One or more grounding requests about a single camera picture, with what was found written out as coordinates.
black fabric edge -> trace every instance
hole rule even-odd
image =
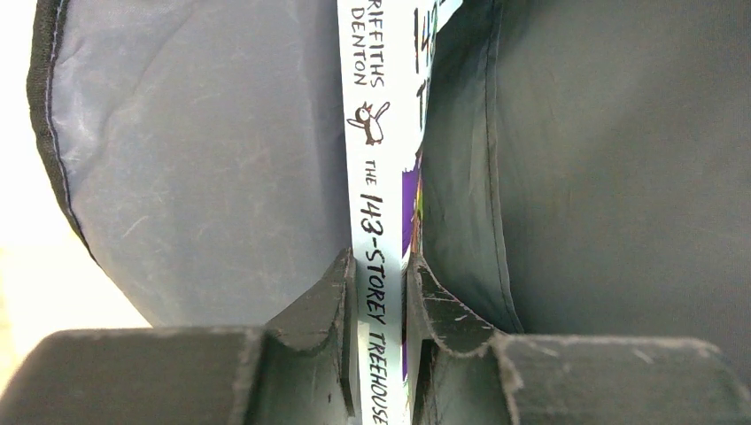
[[[31,127],[36,135],[36,149],[42,157],[55,198],[73,232],[81,239],[91,255],[89,244],[81,232],[81,224],[75,217],[71,206],[66,167],[59,155],[58,135],[52,126],[50,109],[52,78],[62,45],[69,4],[70,0],[38,0],[36,3],[31,64],[27,76],[27,99]]]
[[[488,159],[488,187],[490,188],[488,197],[491,204],[491,216],[492,216],[492,232],[493,241],[495,243],[496,261],[498,263],[498,275],[501,281],[501,295],[503,296],[503,304],[506,307],[506,314],[511,325],[514,327],[514,332],[522,334],[524,332],[522,323],[519,321],[519,316],[516,315],[516,309],[514,308],[514,300],[511,296],[511,277],[509,276],[506,266],[506,242],[503,235],[503,221],[501,219],[501,206],[499,195],[499,167],[497,161],[497,149],[498,149],[498,132],[495,131],[495,124],[493,112],[495,110],[495,93],[491,93],[491,88],[496,90],[496,73],[493,71],[495,65],[498,62],[498,49],[500,43],[500,25],[503,15],[503,2],[500,0],[492,0],[492,23],[491,31],[488,34],[488,42],[485,52],[485,70],[484,70],[484,90],[485,90],[485,142],[487,148]]]

book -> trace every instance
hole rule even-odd
[[[436,34],[461,0],[339,0],[363,424],[410,422],[403,271],[421,249]]]

dark grey fabric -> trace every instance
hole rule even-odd
[[[472,310],[521,332],[511,300],[485,75],[500,3],[464,4],[438,33],[423,157],[425,258]]]
[[[487,190],[448,182],[468,179],[487,112],[526,331],[695,336],[751,382],[750,12],[741,0],[509,1],[487,108],[467,82],[483,78],[472,54],[436,79],[426,205],[469,209],[466,193]],[[443,217],[426,212],[426,232]],[[426,243],[439,279],[479,255],[451,236]]]
[[[264,323],[349,245],[336,24],[333,0],[70,3],[73,211],[152,323]]]

stitching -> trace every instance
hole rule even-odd
[[[76,233],[78,233],[81,236],[81,241],[86,246],[86,248],[89,248],[89,244],[86,242],[86,239],[83,237],[83,233],[81,230],[81,223],[78,221],[78,218],[73,213],[73,206],[71,202],[71,196],[70,196],[70,188],[68,183],[68,176],[66,172],[66,167],[63,164],[63,159],[60,157],[60,146],[58,141],[58,132],[55,130],[55,127],[52,125],[52,77],[53,77],[53,68],[55,67],[55,62],[58,58],[58,36],[60,34],[60,21],[63,14],[63,9],[66,7],[67,0],[59,0],[58,7],[55,14],[55,24],[52,29],[52,42],[50,46],[50,59],[49,63],[47,65],[47,81],[46,86],[44,89],[44,118],[47,121],[47,129],[50,131],[50,139],[52,141],[52,149],[54,150],[56,160],[58,162],[58,169],[60,171],[60,178],[62,179],[63,183],[63,194],[66,199],[66,213],[71,218],[71,220],[74,222],[75,226],[77,227]]]
[[[497,8],[498,8],[497,7],[497,0],[493,0],[491,10],[493,12],[495,12],[497,10]],[[488,90],[488,79],[489,79],[488,77],[490,75],[490,68],[491,68],[491,66],[490,66],[490,62],[491,62],[490,61],[490,57],[491,57],[491,48],[492,47],[495,47],[495,58],[498,57],[498,50],[499,50],[499,46],[500,46],[500,31],[496,29],[496,26],[500,25],[501,19],[499,17],[501,17],[502,15],[503,15],[503,4],[500,6],[500,10],[499,10],[498,14],[496,15],[496,17],[494,17],[492,19],[492,22],[491,22],[491,32],[490,32],[490,34],[488,36],[488,47],[487,47],[487,49],[485,51],[485,137],[486,137],[486,140],[488,141],[488,143],[485,145],[485,149],[487,149],[488,177],[489,178],[492,178],[493,173],[492,173],[492,166],[491,166],[491,163],[492,163],[492,158],[491,158],[491,144],[490,144],[490,140],[491,140],[491,125],[490,125],[490,121],[491,121],[491,119],[490,119],[490,111],[489,111],[489,109],[490,109],[489,108],[490,93],[489,93],[489,90]],[[497,33],[497,34],[494,37],[495,39],[491,40],[493,38],[493,33],[494,32]],[[495,244],[496,256],[498,256],[498,252],[499,252],[499,244],[498,244],[498,237],[497,237],[497,235],[498,235],[498,227],[496,225],[495,203],[492,202],[492,201],[495,200],[495,196],[493,195],[493,187],[492,187],[492,185],[489,184],[488,186],[489,186],[489,195],[490,195],[490,199],[491,199],[491,217],[492,217],[491,222],[492,222],[493,234],[496,236],[496,237],[493,237],[493,243]],[[499,275],[499,277],[501,277],[501,280],[502,280],[502,275],[503,274],[502,274],[501,269],[500,269],[500,259],[497,259],[497,260],[498,261],[496,262],[496,266],[498,268],[498,275]],[[501,288],[500,295],[501,295],[501,298],[503,299],[503,306],[506,307],[506,314],[508,316],[508,319],[511,321],[511,326],[514,328],[514,332],[517,332],[517,333],[520,332],[519,328],[516,325],[516,320],[515,320],[516,314],[514,312],[512,312],[511,309],[509,308],[508,302],[507,302],[507,297],[506,297],[506,292],[503,290],[503,288]]]

white background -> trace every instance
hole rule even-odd
[[[36,152],[26,99],[35,3],[0,13],[0,388],[49,333],[148,326],[73,235]]]

